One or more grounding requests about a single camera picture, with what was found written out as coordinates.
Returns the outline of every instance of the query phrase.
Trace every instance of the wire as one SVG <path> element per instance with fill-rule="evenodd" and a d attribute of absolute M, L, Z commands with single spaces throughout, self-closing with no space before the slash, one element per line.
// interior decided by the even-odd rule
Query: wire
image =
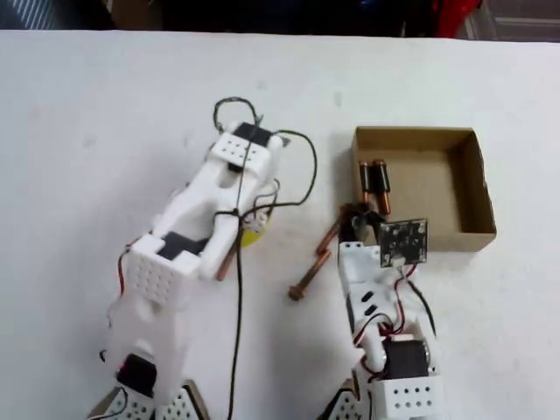
<path fill-rule="evenodd" d="M 247 104 L 249 106 L 249 108 L 251 109 L 251 113 L 253 114 L 253 118 L 255 120 L 255 128 L 253 130 L 253 133 L 251 133 L 250 138 L 256 133 L 256 129 L 259 126 L 261 120 L 263 119 L 262 116 L 257 116 L 256 111 L 255 111 L 255 107 L 253 106 L 253 104 L 244 99 L 244 98 L 240 98 L 240 97 L 230 97 L 230 98 L 225 98 L 222 99 L 221 101 L 218 101 L 216 103 L 216 105 L 214 106 L 214 110 L 213 110 L 213 123 L 214 123 L 214 127 L 218 130 L 219 133 L 223 133 L 224 132 L 224 128 L 223 125 L 221 123 L 218 122 L 218 112 L 220 110 L 220 106 L 223 105 L 224 103 L 230 103 L 230 102 L 243 102 L 245 104 Z M 303 138 L 310 146 L 311 148 L 311 153 L 313 155 L 313 174 L 311 176 L 311 182 L 309 185 L 309 188 L 307 189 L 307 191 L 305 192 L 304 196 L 302 199 L 300 199 L 299 201 L 286 201 L 283 203 L 278 203 L 276 202 L 276 199 L 274 200 L 274 202 L 269 203 L 269 204 L 264 204 L 264 205 L 260 205 L 260 206 L 255 206 L 255 203 L 253 203 L 253 207 L 250 208 L 247 212 L 245 212 L 243 215 L 239 214 L 239 204 L 240 204 L 240 198 L 241 198 L 241 192 L 242 192 L 242 182 L 243 182 L 243 173 L 245 172 L 245 164 L 247 162 L 247 156 L 249 154 L 249 148 L 251 145 L 251 142 L 249 142 L 249 147 L 247 148 L 246 152 L 245 152 L 245 158 L 243 159 L 243 164 L 241 166 L 241 176 L 240 176 L 240 181 L 239 181 L 239 189 L 237 191 L 237 200 L 236 200 L 236 206 L 233 210 L 231 211 L 219 211 L 214 213 L 214 217 L 216 215 L 219 214 L 228 214 L 228 215 L 232 215 L 234 217 L 237 217 L 238 220 L 238 227 L 237 227 L 237 236 L 235 238 L 235 247 L 236 247 L 236 262 L 237 262 L 237 287 L 238 287 L 238 298 L 237 298 L 237 327 L 236 327 L 236 331 L 235 331 L 235 344 L 234 344 L 234 358 L 232 360 L 232 370 L 231 370 L 231 382 L 229 384 L 229 405 L 228 405 L 228 410 L 227 410 L 227 420 L 231 420 L 233 417 L 233 412 L 234 412 L 234 400 L 235 400 L 235 374 L 236 374 L 236 370 L 237 370 L 237 358 L 238 358 L 238 353 L 239 353 L 239 345 L 240 345 L 240 341 L 241 341 L 241 329 L 242 329 L 242 302 L 243 302 L 243 270 L 242 270 L 242 233 L 243 233 L 243 220 L 245 219 L 245 217 L 247 217 L 248 214 L 250 213 L 255 213 L 257 210 L 260 210 L 262 208 L 268 208 L 270 211 L 272 211 L 272 209 L 277 208 L 277 207 L 288 207 L 288 206 L 301 206 L 302 204 L 304 204 L 307 199 L 309 198 L 309 196 L 312 193 L 313 187 L 315 186 L 315 180 L 317 178 L 317 169 L 318 169 L 318 160 L 317 160 L 317 152 L 315 150 L 315 146 L 313 145 L 313 142 L 311 141 L 311 139 L 306 136 L 305 134 L 299 133 L 297 131 L 293 131 L 290 129 L 280 129 L 274 133 L 272 133 L 271 135 L 281 135 L 281 134 L 285 134 L 285 135 L 289 135 L 289 136 L 297 136 L 297 137 L 301 137 Z"/>
<path fill-rule="evenodd" d="M 398 283 L 403 280 L 405 277 L 408 278 L 412 275 L 412 273 L 414 273 L 414 270 L 417 268 L 416 265 L 413 265 L 409 271 L 406 273 L 406 275 L 402 274 L 402 277 L 399 278 L 396 282 L 395 282 L 395 293 L 397 296 L 397 305 L 399 307 L 399 314 L 400 314 L 400 318 L 402 320 L 404 320 L 404 308 L 403 308 L 403 303 L 401 302 L 401 299 L 399 298 L 399 294 L 398 294 Z M 385 318 L 387 318 L 388 320 L 388 324 L 390 327 L 390 331 L 389 333 L 394 333 L 394 334 L 398 334 L 403 330 L 403 326 L 404 326 L 404 321 L 402 322 L 402 324 L 395 329 L 395 326 L 393 324 L 393 322 L 391 321 L 391 318 L 389 317 L 389 315 L 387 315 L 386 313 L 383 312 L 377 312 L 374 313 L 371 317 L 369 317 L 369 319 L 366 321 L 366 323 L 363 325 L 362 328 L 360 328 L 360 330 L 353 336 L 352 338 L 352 342 L 355 346 L 358 346 L 361 342 L 361 340 L 363 339 L 363 333 L 366 331 L 366 327 L 368 326 L 368 324 L 373 321 L 375 318 L 379 317 L 379 316 L 384 316 Z"/>
<path fill-rule="evenodd" d="M 431 313 L 431 309 L 430 309 L 430 306 L 428 305 L 428 302 L 426 301 L 422 292 L 417 288 L 417 286 L 414 283 L 412 283 L 410 280 L 407 279 L 407 281 L 408 281 L 408 284 L 409 284 L 410 288 L 412 289 L 412 291 L 414 291 L 416 293 L 416 295 L 418 296 L 418 298 L 422 301 L 422 305 L 423 305 L 424 309 L 426 310 L 426 313 L 428 314 L 428 318 L 430 319 L 431 329 L 434 332 L 434 335 L 437 336 L 437 334 L 436 334 L 436 323 L 434 322 L 434 317 Z"/>
<path fill-rule="evenodd" d="M 259 195 L 257 195 L 257 196 L 255 197 L 255 199 L 253 200 L 253 208 L 256 207 L 256 202 L 257 202 L 259 199 L 265 199 L 265 198 L 267 198 L 267 197 L 272 197 L 272 196 L 274 196 L 274 199 L 273 199 L 272 202 L 273 202 L 273 203 L 276 203 L 276 202 L 277 202 L 278 193 L 280 192 L 280 181 L 279 181 L 278 179 L 274 178 L 274 183 L 276 184 L 276 189 L 275 189 L 273 192 L 269 192 L 269 193 L 267 193 L 267 194 L 259 194 Z M 256 217 L 256 210 L 253 212 L 253 217 Z"/>
<path fill-rule="evenodd" d="M 410 267 L 409 271 L 404 274 L 403 273 L 403 269 L 400 269 L 399 272 L 401 273 L 401 278 L 399 278 L 396 282 L 395 282 L 395 294 L 396 294 L 396 305 L 398 307 L 399 310 L 399 314 L 400 314 L 400 318 L 401 318 L 401 324 L 400 326 L 393 331 L 394 334 L 400 334 L 403 332 L 404 329 L 404 324 L 406 323 L 406 318 L 404 316 L 404 307 L 403 307 L 403 301 L 401 300 L 401 297 L 399 296 L 399 284 L 401 283 L 402 280 L 408 280 L 408 278 L 410 276 L 412 276 L 412 273 L 414 273 L 414 271 L 417 269 L 417 265 L 414 264 L 412 267 Z"/>
<path fill-rule="evenodd" d="M 224 132 L 224 126 L 218 121 L 218 113 L 222 105 L 226 103 L 234 103 L 234 102 L 242 102 L 246 104 L 251 109 L 251 114 L 253 114 L 253 121 L 255 122 L 255 126 L 258 126 L 261 121 L 263 120 L 263 116 L 258 116 L 255 111 L 255 107 L 253 104 L 245 98 L 241 98 L 239 96 L 230 96 L 228 98 L 221 99 L 216 102 L 213 106 L 213 126 L 218 130 L 220 134 Z"/>
<path fill-rule="evenodd" d="M 369 323 L 380 316 L 387 318 L 391 332 L 395 329 L 395 326 L 393 325 L 393 322 L 391 321 L 389 315 L 387 315 L 386 313 L 377 312 L 376 314 L 369 317 L 369 319 L 366 321 L 363 327 L 360 328 L 360 330 L 352 337 L 352 342 L 356 347 L 361 343 L 361 340 L 363 339 L 363 334 L 366 331 L 366 327 L 369 325 Z"/>
<path fill-rule="evenodd" d="M 272 133 L 272 136 L 279 135 L 279 134 L 287 134 L 287 135 L 290 135 L 290 136 L 301 137 L 309 144 L 309 147 L 311 148 L 311 153 L 313 155 L 313 174 L 311 176 L 311 181 L 309 183 L 309 187 L 307 188 L 307 191 L 305 192 L 303 198 L 300 199 L 299 201 L 285 201 L 285 202 L 273 203 L 273 204 L 262 204 L 260 206 L 250 208 L 247 212 L 245 212 L 243 214 L 243 216 L 242 216 L 243 218 L 246 217 L 249 213 L 255 212 L 255 211 L 260 210 L 262 208 L 273 209 L 273 208 L 278 208 L 278 207 L 301 206 L 302 204 L 304 204 L 307 201 L 307 199 L 309 199 L 309 196 L 311 195 L 311 193 L 313 191 L 313 187 L 315 186 L 315 180 L 317 179 L 317 168 L 318 168 L 317 151 L 315 150 L 315 146 L 313 145 L 313 142 L 305 134 L 299 133 L 297 131 L 293 131 L 291 129 L 280 129 L 280 130 Z"/>
<path fill-rule="evenodd" d="M 248 103 L 255 115 L 255 109 L 250 102 Z M 249 138 L 252 138 L 256 133 L 260 121 L 255 124 L 253 131 Z M 239 215 L 239 202 L 242 196 L 243 174 L 245 173 L 245 165 L 247 163 L 247 156 L 252 143 L 249 141 L 247 149 L 245 150 L 245 157 L 241 165 L 241 176 L 239 177 L 239 188 L 237 189 L 237 199 L 235 201 L 235 208 L 232 215 L 237 217 L 237 236 L 235 237 L 235 258 L 237 262 L 237 327 L 235 328 L 235 344 L 234 344 L 234 358 L 231 364 L 231 381 L 229 383 L 229 405 L 227 409 L 227 420 L 231 420 L 234 414 L 234 400 L 235 400 L 235 374 L 237 372 L 237 357 L 239 354 L 239 344 L 242 335 L 242 310 L 243 310 L 243 273 L 242 273 L 242 237 L 243 237 L 243 218 Z"/>
<path fill-rule="evenodd" d="M 124 403 L 122 404 L 122 407 L 120 410 L 115 411 L 114 413 L 111 414 L 100 414 L 99 416 L 91 416 L 88 417 L 86 420 L 103 420 L 105 418 L 113 418 L 113 417 L 117 417 L 120 416 L 127 408 L 127 406 L 129 405 L 129 393 L 126 392 L 126 389 L 124 389 L 123 387 L 119 388 L 119 391 L 122 391 L 122 394 L 124 395 Z"/>
<path fill-rule="evenodd" d="M 128 250 L 125 249 L 120 255 L 119 255 L 119 260 L 116 264 L 117 267 L 117 273 L 119 275 L 119 285 L 121 286 L 121 296 L 124 293 L 124 274 L 123 274 L 123 258 L 126 254 L 128 254 Z"/>

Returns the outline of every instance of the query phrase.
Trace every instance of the white table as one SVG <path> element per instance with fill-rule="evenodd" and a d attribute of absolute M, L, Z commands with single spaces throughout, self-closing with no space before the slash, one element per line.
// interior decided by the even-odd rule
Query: white table
<path fill-rule="evenodd" d="M 560 401 L 560 45 L 181 33 L 0 33 L 2 417 L 82 418 L 112 378 L 97 357 L 116 258 L 216 138 L 212 107 L 250 98 L 263 126 L 309 134 L 309 203 L 277 210 L 244 252 L 237 419 L 311 419 L 349 374 L 334 259 L 307 298 L 285 296 L 351 196 L 357 125 L 474 127 L 498 238 L 477 255 L 430 255 L 420 286 L 444 351 L 452 419 L 557 418 Z M 225 111 L 225 121 L 244 116 Z M 308 179 L 294 142 L 281 198 Z M 236 283 L 192 303 L 185 371 L 225 417 Z"/>

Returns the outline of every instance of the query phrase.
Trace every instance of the screw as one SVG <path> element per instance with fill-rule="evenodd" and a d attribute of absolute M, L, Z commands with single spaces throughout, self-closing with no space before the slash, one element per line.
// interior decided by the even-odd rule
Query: screw
<path fill-rule="evenodd" d="M 290 297 L 290 299 L 295 300 L 297 302 L 298 300 L 304 298 L 305 289 L 312 282 L 313 278 L 315 277 L 317 272 L 321 269 L 321 267 L 325 265 L 326 260 L 328 260 L 330 256 L 331 256 L 331 251 L 325 249 L 323 254 L 321 254 L 318 257 L 317 261 L 311 266 L 311 268 L 307 270 L 307 272 L 301 278 L 299 283 L 290 286 L 290 289 L 288 290 L 288 296 Z"/>

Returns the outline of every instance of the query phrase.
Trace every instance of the black circuit board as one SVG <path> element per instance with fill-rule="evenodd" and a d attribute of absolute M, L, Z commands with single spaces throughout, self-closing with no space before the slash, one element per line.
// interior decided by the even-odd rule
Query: black circuit board
<path fill-rule="evenodd" d="M 425 263 L 428 251 L 428 220 L 383 222 L 379 226 L 378 242 L 382 267 Z"/>

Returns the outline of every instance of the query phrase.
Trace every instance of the cardboard box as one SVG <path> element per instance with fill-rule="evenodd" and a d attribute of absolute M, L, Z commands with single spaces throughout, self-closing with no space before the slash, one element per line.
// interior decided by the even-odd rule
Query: cardboard box
<path fill-rule="evenodd" d="M 496 237 L 484 163 L 472 129 L 358 127 L 353 141 L 357 199 L 359 162 L 374 159 L 387 163 L 389 219 L 427 218 L 429 251 L 478 251 Z"/>

